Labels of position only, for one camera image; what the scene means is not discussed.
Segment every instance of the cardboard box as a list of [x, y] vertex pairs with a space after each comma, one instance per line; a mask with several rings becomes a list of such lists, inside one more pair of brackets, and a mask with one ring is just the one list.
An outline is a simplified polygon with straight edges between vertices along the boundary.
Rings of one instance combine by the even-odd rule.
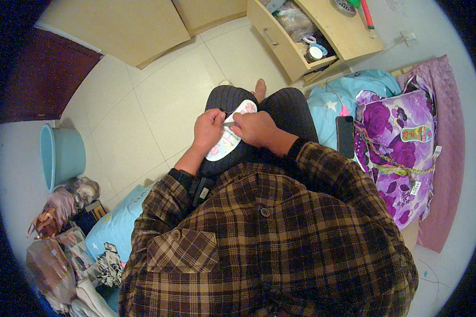
[[106, 211], [104, 210], [104, 207], [102, 207], [100, 200], [95, 200], [93, 203], [86, 206], [85, 210], [91, 213], [97, 220], [104, 217], [106, 214]]

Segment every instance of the drawer handle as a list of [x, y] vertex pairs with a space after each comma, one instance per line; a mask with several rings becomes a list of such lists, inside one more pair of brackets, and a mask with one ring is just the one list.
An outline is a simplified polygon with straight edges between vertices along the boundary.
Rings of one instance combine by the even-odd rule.
[[264, 36], [266, 36], [267, 40], [270, 42], [270, 44], [272, 44], [272, 46], [277, 46], [277, 45], [279, 45], [279, 42], [277, 42], [277, 41], [272, 41], [272, 38], [269, 37], [269, 35], [268, 35], [268, 33], [267, 33], [267, 30], [268, 30], [268, 28], [265, 27], [265, 28], [263, 29], [263, 33], [264, 33]]

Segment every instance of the black phone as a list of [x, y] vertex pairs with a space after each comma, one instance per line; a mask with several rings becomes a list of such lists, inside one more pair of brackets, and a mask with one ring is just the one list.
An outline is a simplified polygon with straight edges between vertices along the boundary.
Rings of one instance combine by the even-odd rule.
[[354, 119], [352, 116], [335, 118], [337, 151], [349, 159], [354, 158]]

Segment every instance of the ribbed pants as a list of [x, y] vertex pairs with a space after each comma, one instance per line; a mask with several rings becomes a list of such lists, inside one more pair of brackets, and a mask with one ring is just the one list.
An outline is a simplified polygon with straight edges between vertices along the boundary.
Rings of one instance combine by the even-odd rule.
[[[218, 86], [210, 92], [206, 109], [219, 108], [229, 116], [244, 100], [251, 100], [257, 105], [257, 111], [266, 111], [280, 129], [296, 136], [304, 137], [309, 141], [317, 142], [317, 132], [310, 115], [309, 105], [305, 96], [296, 88], [283, 88], [260, 104], [254, 95], [243, 89], [233, 86]], [[264, 163], [295, 172], [292, 162], [275, 156], [267, 149], [257, 149], [240, 141], [238, 146], [224, 158], [210, 162], [203, 159], [199, 174], [206, 178], [215, 178], [233, 166], [244, 163]]]

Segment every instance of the person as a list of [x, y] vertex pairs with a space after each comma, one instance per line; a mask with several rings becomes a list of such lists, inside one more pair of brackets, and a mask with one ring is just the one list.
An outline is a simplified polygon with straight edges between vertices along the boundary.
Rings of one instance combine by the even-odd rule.
[[[119, 296], [122, 316], [402, 316], [418, 287], [413, 257], [373, 180], [317, 143], [305, 98], [218, 86], [194, 141], [143, 203]], [[242, 139], [204, 157], [226, 113]], [[215, 181], [191, 208], [192, 185]]]

